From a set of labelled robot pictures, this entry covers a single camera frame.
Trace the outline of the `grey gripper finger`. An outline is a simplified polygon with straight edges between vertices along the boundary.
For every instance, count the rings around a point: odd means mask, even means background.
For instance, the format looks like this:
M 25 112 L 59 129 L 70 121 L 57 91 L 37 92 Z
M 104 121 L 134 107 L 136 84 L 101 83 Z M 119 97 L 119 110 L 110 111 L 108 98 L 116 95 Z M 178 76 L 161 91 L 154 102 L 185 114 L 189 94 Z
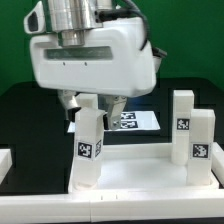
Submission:
M 127 103 L 127 98 L 124 96 L 106 96 L 108 105 L 105 115 L 105 125 L 107 130 L 117 130 L 121 127 L 121 114 Z
M 75 98 L 76 92 L 70 90 L 58 90 L 57 93 L 59 101 L 65 110 L 66 119 L 74 121 L 75 114 L 81 109 Z

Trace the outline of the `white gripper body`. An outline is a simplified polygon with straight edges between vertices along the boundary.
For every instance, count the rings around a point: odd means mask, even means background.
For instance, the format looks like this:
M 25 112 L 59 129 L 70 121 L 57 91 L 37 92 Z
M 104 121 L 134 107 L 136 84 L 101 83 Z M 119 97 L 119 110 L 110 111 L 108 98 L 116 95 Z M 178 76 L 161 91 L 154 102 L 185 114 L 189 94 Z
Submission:
M 83 46 L 61 47 L 55 34 L 30 41 L 39 86 L 82 93 L 139 97 L 156 85 L 152 47 L 140 18 L 105 22 L 85 33 Z

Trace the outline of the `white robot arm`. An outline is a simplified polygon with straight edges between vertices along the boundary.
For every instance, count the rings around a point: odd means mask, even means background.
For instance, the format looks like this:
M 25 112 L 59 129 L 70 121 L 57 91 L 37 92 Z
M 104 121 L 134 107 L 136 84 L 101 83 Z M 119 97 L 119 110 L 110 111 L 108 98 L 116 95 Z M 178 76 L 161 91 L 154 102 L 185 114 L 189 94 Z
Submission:
M 120 127 L 127 100 L 156 84 L 145 18 L 124 1 L 116 9 L 111 0 L 40 0 L 24 19 L 39 86 L 105 96 L 112 130 Z

